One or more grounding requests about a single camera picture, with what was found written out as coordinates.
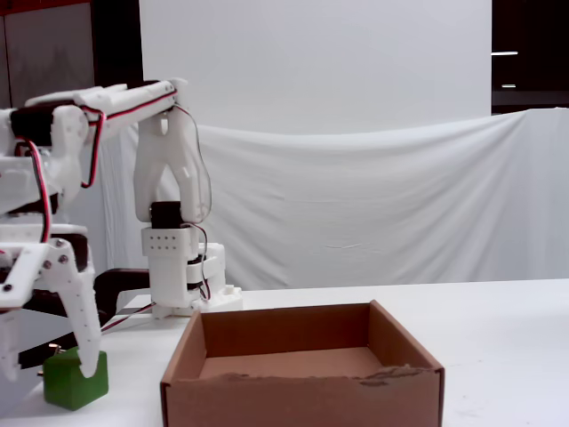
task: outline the green cube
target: green cube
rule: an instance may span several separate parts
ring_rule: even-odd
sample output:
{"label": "green cube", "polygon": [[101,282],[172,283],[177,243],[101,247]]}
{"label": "green cube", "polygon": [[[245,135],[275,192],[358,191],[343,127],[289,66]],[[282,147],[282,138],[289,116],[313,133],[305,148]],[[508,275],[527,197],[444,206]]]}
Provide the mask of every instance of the green cube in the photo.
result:
{"label": "green cube", "polygon": [[107,353],[101,351],[97,372],[85,378],[79,370],[77,347],[44,362],[44,398],[47,403],[76,411],[108,393]]}

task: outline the tabletop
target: tabletop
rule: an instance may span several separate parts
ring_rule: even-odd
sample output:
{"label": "tabletop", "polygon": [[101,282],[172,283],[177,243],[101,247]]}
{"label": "tabletop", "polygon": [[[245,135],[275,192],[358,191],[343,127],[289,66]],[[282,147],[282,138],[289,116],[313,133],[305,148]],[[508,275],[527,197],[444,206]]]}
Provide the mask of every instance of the tabletop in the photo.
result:
{"label": "tabletop", "polygon": [[[569,425],[567,279],[244,292],[246,310],[372,299],[445,366],[445,427]],[[159,383],[187,322],[128,319],[102,340],[107,396],[68,412],[38,386],[0,425],[161,426]]]}

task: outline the robotic arm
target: robotic arm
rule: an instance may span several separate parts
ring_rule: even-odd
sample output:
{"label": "robotic arm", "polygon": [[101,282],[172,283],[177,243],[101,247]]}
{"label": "robotic arm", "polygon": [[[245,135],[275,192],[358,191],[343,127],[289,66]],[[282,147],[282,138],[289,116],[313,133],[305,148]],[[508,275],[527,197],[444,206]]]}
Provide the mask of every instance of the robotic arm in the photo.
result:
{"label": "robotic arm", "polygon": [[[95,373],[100,323],[86,229],[52,226],[51,214],[92,185],[99,144],[129,125],[140,123],[134,195],[138,219],[152,224],[142,231],[142,249],[155,315],[242,308],[240,289],[225,285],[223,246],[199,244],[197,224],[210,212],[211,189],[195,123],[181,106],[185,97],[186,83],[174,79],[53,93],[24,109],[0,111],[0,214],[24,216],[24,222],[0,224],[0,365],[9,378],[18,371],[14,311],[35,285],[59,294],[82,373]],[[22,142],[31,156],[22,156]],[[79,154],[90,144],[91,175],[82,183]],[[157,200],[166,167],[179,184],[180,202]],[[33,212],[44,214],[43,226],[25,222]]]}

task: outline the open cardboard box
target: open cardboard box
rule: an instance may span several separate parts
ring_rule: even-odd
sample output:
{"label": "open cardboard box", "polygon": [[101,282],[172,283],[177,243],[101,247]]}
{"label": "open cardboard box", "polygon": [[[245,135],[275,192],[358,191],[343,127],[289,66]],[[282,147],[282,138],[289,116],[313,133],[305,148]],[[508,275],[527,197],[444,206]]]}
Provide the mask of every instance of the open cardboard box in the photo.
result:
{"label": "open cardboard box", "polygon": [[162,380],[164,425],[442,425],[445,370],[376,301],[195,314]]}

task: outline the white curtain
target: white curtain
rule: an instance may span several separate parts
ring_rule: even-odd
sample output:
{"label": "white curtain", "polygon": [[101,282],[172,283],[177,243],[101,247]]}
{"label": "white curtain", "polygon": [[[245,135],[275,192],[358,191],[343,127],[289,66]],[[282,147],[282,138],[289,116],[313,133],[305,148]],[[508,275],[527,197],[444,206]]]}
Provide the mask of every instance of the white curtain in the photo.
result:
{"label": "white curtain", "polygon": [[[210,241],[245,289],[569,277],[569,112],[342,135],[200,126]],[[102,152],[108,265],[144,267],[137,132]],[[177,193],[166,175],[164,198]]]}

